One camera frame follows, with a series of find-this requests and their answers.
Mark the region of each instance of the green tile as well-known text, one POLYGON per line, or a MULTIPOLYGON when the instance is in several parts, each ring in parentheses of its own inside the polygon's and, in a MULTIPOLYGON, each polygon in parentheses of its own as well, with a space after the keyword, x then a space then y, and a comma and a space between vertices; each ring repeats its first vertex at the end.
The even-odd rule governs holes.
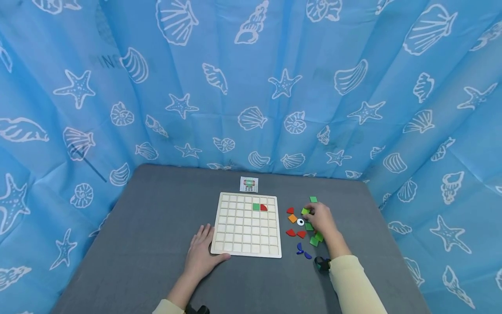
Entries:
POLYGON ((316 238, 310 238, 310 244, 317 247, 319 245, 319 240, 317 240, 316 238))
POLYGON ((315 238, 317 240, 319 240, 319 242, 323 242, 324 241, 324 236, 319 231, 315 234, 315 238))

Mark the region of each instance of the gray table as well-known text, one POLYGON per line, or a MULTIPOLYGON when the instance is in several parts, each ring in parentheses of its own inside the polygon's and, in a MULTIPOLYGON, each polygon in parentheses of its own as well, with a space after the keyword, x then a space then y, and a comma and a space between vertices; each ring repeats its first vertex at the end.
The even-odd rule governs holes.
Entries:
POLYGON ((430 313, 387 224, 362 182, 143 165, 127 184, 52 314, 151 313, 183 270, 198 227, 214 223, 221 191, 239 192, 240 176, 258 177, 259 194, 277 196, 282 259, 232 256, 197 288, 191 304, 213 314, 341 313, 329 277, 296 244, 327 256, 324 244, 289 237, 287 219, 309 196, 330 206, 389 314, 430 313))

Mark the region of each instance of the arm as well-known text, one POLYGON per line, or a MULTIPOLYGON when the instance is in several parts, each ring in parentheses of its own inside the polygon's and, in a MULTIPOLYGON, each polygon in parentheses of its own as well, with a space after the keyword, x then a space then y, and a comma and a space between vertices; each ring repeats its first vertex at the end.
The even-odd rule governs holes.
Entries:
POLYGON ((216 265, 230 258, 230 255, 226 253, 217 256, 209 254, 209 245, 213 240, 213 234, 214 228, 210 224, 200 226, 190 243, 185 261, 185 271, 153 314, 182 314, 199 282, 216 265))
POLYGON ((387 314, 358 258, 352 255, 338 231, 330 209, 322 203, 310 203, 305 208, 311 213, 304 218, 322 233, 328 247, 331 283, 343 314, 387 314))

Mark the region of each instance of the beige sleeve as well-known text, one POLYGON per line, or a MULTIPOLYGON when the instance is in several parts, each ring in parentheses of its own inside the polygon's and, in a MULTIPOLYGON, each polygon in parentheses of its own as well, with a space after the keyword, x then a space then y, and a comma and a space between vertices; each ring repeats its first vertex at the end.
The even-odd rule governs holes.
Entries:
POLYGON ((152 314, 183 314, 185 311, 172 304, 171 301, 162 299, 152 314))
POLYGON ((343 314, 387 314, 357 257, 345 255, 332 260, 329 276, 343 314))

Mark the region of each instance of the left hand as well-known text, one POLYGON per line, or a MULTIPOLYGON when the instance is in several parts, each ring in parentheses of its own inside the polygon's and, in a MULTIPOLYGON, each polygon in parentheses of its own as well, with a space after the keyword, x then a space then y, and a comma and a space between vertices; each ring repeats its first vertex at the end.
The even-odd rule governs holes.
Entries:
POLYGON ((219 263, 230 259, 230 254, 224 253, 212 256, 209 245, 213 240, 214 227, 210 224, 200 226, 199 231, 193 236, 185 261, 184 275, 194 280, 202 280, 219 263))

